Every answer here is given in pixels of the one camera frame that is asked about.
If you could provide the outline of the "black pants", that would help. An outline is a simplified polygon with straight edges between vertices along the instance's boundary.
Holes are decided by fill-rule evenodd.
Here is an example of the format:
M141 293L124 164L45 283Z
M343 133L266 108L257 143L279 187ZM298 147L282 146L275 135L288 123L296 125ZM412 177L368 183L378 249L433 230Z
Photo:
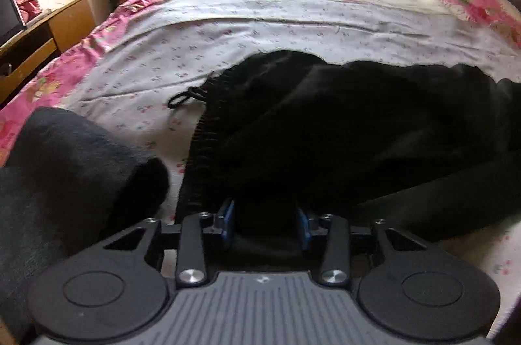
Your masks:
M250 56L192 87L205 111L176 218L232 205L238 235L282 246L299 212L384 219L434 242L520 209L520 86L470 65Z

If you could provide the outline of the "dark grey folded garment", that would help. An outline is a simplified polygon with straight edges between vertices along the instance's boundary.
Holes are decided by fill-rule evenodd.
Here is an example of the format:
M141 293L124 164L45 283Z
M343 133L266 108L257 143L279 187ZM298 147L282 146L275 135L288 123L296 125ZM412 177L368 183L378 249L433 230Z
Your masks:
M80 115L40 107L1 168L1 321L35 335L31 281L46 268L153 217L170 187L164 163Z

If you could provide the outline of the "cherry print bed sheet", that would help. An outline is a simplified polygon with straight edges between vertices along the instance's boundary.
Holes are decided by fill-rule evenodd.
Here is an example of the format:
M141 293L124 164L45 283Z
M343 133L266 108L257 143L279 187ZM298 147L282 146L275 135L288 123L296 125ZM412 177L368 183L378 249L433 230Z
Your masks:
M333 64L465 63L520 77L520 48L440 0L130 0L2 110L1 156L36 108L75 111L161 157L170 171L162 213L171 221L201 108L169 111L167 99L256 52L286 48Z

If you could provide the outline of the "wooden tv cabinet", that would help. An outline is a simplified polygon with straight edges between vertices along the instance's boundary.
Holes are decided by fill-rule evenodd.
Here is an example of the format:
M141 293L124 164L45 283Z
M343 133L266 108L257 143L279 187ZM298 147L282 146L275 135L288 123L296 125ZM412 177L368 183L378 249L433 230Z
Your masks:
M78 44L95 27L89 0L74 0L44 14L1 47L1 105L54 59Z

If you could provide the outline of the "black tv monitor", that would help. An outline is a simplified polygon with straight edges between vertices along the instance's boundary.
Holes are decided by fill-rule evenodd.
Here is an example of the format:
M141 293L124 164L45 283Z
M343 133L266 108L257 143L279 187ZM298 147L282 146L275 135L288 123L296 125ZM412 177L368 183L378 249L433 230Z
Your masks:
M0 45L3 46L25 29L26 23L16 0L0 0Z

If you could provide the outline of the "pink cloth behind monitor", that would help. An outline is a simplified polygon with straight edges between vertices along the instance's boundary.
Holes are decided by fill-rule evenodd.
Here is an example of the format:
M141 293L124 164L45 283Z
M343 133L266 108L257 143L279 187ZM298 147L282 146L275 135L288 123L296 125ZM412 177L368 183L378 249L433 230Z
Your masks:
M38 0L15 0L24 22L29 22L41 14Z

